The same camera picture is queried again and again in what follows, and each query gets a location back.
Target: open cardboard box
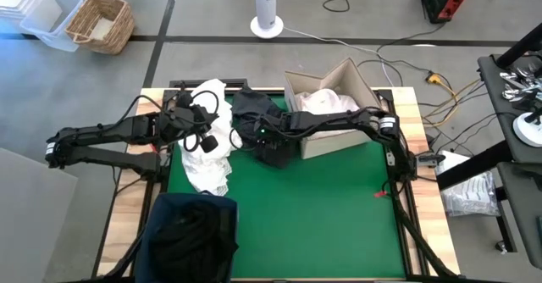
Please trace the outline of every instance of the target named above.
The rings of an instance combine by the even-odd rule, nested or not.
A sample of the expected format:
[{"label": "open cardboard box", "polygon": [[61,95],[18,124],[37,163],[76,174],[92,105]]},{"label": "open cardboard box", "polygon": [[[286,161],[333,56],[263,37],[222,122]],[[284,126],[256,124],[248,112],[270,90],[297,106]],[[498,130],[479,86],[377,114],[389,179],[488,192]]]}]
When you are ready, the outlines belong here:
[{"label": "open cardboard box", "polygon": [[[301,111],[301,104],[295,98],[296,94],[301,92],[314,93],[324,88],[332,89],[339,95],[352,97],[359,108],[367,106],[380,108],[379,99],[363,80],[351,58],[344,60],[323,78],[289,71],[285,72],[285,76],[285,101],[291,112]],[[316,157],[370,140],[364,132],[359,130],[313,140],[303,138],[301,140],[301,158]]]}]

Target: gray floor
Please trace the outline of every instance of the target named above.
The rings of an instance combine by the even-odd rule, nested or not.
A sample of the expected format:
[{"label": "gray floor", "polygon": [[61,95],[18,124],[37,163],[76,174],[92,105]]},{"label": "gray floor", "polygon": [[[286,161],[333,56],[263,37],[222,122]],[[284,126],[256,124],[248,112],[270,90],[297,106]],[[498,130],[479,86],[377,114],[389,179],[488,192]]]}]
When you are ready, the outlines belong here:
[{"label": "gray floor", "polygon": [[[168,0],[127,1],[134,11],[135,34],[156,35]],[[325,11],[322,1],[279,0],[279,15],[292,29],[335,38],[395,39],[434,28],[423,19],[419,0],[351,0],[351,11],[343,14]],[[515,41],[539,23],[540,1],[466,0],[449,24],[424,38]],[[167,32],[169,36],[251,36],[248,23],[254,13],[254,0],[176,0]],[[283,36],[295,34],[284,32]],[[141,89],[154,45],[129,42],[119,56],[111,57],[85,49],[64,53],[39,41],[0,40],[0,105],[4,108],[0,111],[0,147],[43,161],[44,142],[58,129],[115,121]],[[457,90],[478,78],[478,57],[505,50],[396,46],[384,48],[382,54],[440,72]],[[339,45],[167,42],[152,86],[164,87],[170,80],[215,77],[247,78],[252,86],[281,86],[285,70],[323,75],[347,57],[357,62],[374,59],[371,54]],[[405,86],[416,88],[418,101],[437,103],[449,97],[440,88],[427,85],[424,73],[402,65],[397,68]],[[371,86],[388,86],[379,64],[364,64],[360,69]],[[388,73],[399,85],[394,71],[388,69]],[[421,110],[423,114],[429,112],[428,108]],[[464,103],[441,129],[455,136],[491,113],[489,99],[478,97]],[[494,122],[465,145],[479,153],[501,139]],[[443,143],[439,140],[435,146]],[[125,146],[112,148],[123,150]],[[49,263],[47,282],[78,280],[91,274],[113,194],[110,168],[82,164],[67,171],[80,180]],[[493,249],[500,240],[495,219],[464,217],[449,219],[449,224],[464,275],[542,281],[542,271],[528,263],[517,232],[520,252],[501,256]]]}]

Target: black garment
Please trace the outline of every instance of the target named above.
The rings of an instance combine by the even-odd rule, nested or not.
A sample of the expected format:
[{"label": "black garment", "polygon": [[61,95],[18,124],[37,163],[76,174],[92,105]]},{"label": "black garment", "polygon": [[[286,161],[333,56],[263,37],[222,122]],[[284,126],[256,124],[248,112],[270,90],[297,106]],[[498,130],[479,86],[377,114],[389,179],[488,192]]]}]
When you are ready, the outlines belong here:
[{"label": "black garment", "polygon": [[230,211],[203,201],[187,203],[149,242],[152,271],[163,282],[222,282],[237,244]]},{"label": "black garment", "polygon": [[243,140],[243,145],[254,149],[256,159],[279,169],[288,165],[294,154],[296,142],[278,134],[274,138],[262,141],[257,133],[255,124],[261,116],[267,114],[280,118],[285,112],[268,95],[255,92],[249,86],[243,86],[234,95],[231,112],[236,122],[235,129]]}]

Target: green mat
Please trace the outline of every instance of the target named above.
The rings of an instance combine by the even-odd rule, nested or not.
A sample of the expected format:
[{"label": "green mat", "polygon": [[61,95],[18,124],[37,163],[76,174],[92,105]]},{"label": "green mat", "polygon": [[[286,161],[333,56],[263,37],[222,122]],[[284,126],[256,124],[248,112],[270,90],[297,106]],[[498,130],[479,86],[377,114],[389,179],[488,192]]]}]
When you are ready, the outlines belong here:
[{"label": "green mat", "polygon": [[[274,99],[284,107],[282,97]],[[226,197],[239,205],[233,278],[401,278],[387,173],[370,142],[275,169],[233,152]],[[176,146],[168,192],[195,190]]]}]

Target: white garment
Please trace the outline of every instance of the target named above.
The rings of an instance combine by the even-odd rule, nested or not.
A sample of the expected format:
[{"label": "white garment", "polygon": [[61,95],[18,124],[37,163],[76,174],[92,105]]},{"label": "white garment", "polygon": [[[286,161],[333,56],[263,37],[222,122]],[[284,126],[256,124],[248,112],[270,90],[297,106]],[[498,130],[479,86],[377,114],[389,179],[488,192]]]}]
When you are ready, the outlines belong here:
[{"label": "white garment", "polygon": [[[197,191],[210,191],[213,195],[223,196],[228,191],[226,176],[231,173],[231,166],[227,157],[235,148],[230,143],[231,131],[231,105],[225,101],[224,88],[226,85],[218,79],[207,80],[191,93],[214,92],[219,100],[218,118],[211,124],[208,136],[214,136],[218,146],[209,153],[198,147],[194,152],[187,152],[183,147],[183,140],[179,141],[182,163],[186,176]],[[209,113],[213,113],[217,104],[211,93],[203,93],[194,99],[194,104],[203,106]],[[231,139],[237,147],[242,142],[237,131],[234,130]],[[196,135],[186,138],[186,146],[191,148],[196,143]]]},{"label": "white garment", "polygon": [[[302,111],[311,114],[337,114],[347,110],[356,111],[359,109],[356,101],[350,96],[337,95],[331,89],[321,89],[314,93],[302,92],[296,94],[297,103],[301,105]],[[319,131],[308,137],[308,140],[337,136],[355,130],[329,130]]]}]

